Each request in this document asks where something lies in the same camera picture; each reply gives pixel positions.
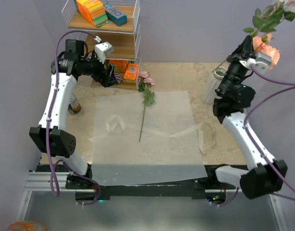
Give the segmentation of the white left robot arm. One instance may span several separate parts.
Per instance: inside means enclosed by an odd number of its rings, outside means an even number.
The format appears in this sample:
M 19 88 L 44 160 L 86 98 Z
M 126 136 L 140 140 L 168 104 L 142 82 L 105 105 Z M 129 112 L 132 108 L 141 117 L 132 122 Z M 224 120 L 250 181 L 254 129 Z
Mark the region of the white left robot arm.
M 81 188 L 88 189 L 93 184 L 90 164 L 76 153 L 76 138 L 66 131 L 66 113 L 80 76 L 90 76 L 104 87 L 117 82 L 114 65 L 104 67 L 106 56 L 113 52 L 113 46 L 99 38 L 95 40 L 97 43 L 90 58 L 85 52 L 84 41 L 65 41 L 65 50 L 51 63 L 51 86 L 43 116 L 38 125 L 29 130 L 34 144 L 47 155 L 51 184 L 58 182 L 56 165 L 52 161 L 54 157 L 77 177 L 76 183 Z

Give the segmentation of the cream printed ribbon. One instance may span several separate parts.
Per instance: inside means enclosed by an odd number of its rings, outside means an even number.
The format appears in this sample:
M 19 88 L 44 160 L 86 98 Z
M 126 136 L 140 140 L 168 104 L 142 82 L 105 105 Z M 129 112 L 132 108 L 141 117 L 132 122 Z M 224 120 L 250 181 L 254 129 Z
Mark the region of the cream printed ribbon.
M 216 145 L 215 129 L 208 123 L 200 123 L 174 134 L 152 128 L 143 128 L 141 142 L 139 142 L 140 126 L 125 121 L 119 115 L 111 115 L 104 126 L 93 130 L 93 136 L 88 140 L 93 143 L 93 148 L 107 148 L 112 153 L 117 152 L 125 156 L 141 156 L 150 152 L 177 150 L 170 143 L 179 140 L 195 131 L 198 134 L 200 152 L 205 155 Z

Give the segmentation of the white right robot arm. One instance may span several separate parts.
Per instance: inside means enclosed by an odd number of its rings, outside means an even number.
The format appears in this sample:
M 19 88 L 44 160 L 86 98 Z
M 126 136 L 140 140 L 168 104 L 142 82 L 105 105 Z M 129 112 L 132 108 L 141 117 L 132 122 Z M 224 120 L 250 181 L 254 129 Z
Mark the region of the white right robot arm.
M 256 92 L 244 85 L 243 81 L 251 76 L 249 71 L 252 66 L 264 74 L 271 65 L 271 58 L 263 53 L 255 53 L 253 39 L 246 36 L 226 60 L 229 67 L 215 89 L 217 98 L 214 99 L 213 114 L 234 137 L 248 169 L 219 165 L 208 176 L 208 184 L 213 189 L 219 189 L 227 183 L 241 189 L 248 199 L 255 199 L 278 192 L 287 172 L 287 164 L 283 160 L 276 160 L 265 148 L 245 113 Z

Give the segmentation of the white bouquet wrapping paper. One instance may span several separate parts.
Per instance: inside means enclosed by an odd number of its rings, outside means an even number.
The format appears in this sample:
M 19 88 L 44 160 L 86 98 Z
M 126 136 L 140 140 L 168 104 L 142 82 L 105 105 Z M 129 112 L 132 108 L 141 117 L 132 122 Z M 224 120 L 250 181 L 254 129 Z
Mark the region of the white bouquet wrapping paper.
M 186 91 L 157 92 L 151 106 L 139 93 L 96 100 L 92 174 L 104 186 L 138 185 L 207 175 Z

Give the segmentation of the pink rose stem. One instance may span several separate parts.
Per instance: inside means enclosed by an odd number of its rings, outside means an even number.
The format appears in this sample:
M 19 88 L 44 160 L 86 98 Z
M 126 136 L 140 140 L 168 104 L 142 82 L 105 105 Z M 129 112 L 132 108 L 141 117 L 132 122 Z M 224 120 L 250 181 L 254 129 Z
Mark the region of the pink rose stem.
M 272 39 L 273 37 L 271 33 L 267 33 L 266 35 L 263 35 L 262 37 L 255 36 L 252 38 L 253 49 L 255 53 L 262 52 L 271 58 L 271 65 L 269 67 L 269 70 L 272 70 L 277 65 L 280 59 L 279 50 L 269 45 Z
M 246 27 L 244 32 L 251 38 L 262 37 L 276 31 L 276 26 L 282 21 L 295 19 L 295 0 L 277 0 L 264 10 L 257 8 L 252 17 L 252 27 Z

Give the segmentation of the pink rose bunch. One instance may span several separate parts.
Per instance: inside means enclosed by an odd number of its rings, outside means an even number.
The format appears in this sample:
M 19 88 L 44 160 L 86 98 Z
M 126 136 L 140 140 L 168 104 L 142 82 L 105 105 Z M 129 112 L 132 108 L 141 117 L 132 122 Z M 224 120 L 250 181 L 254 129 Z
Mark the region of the pink rose bunch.
M 149 72 L 142 71 L 138 74 L 138 91 L 143 93 L 143 116 L 140 128 L 139 142 L 141 142 L 143 125 L 145 120 L 146 107 L 151 106 L 155 102 L 155 81 L 150 77 Z

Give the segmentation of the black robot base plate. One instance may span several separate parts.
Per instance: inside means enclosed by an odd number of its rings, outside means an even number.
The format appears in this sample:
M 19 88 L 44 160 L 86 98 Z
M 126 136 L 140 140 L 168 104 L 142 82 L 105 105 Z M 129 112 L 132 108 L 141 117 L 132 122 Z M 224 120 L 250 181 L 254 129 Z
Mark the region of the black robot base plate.
M 77 201 L 110 200 L 111 197 L 190 197 L 191 199 L 207 199 L 209 202 L 224 202 L 226 191 L 234 186 L 220 183 L 211 178 L 213 165 L 205 166 L 208 176 L 205 178 L 182 180 L 176 182 L 141 184 L 130 186 L 98 186 L 91 179 L 91 165 L 84 177 L 68 174 L 65 188 L 78 190 L 75 194 Z

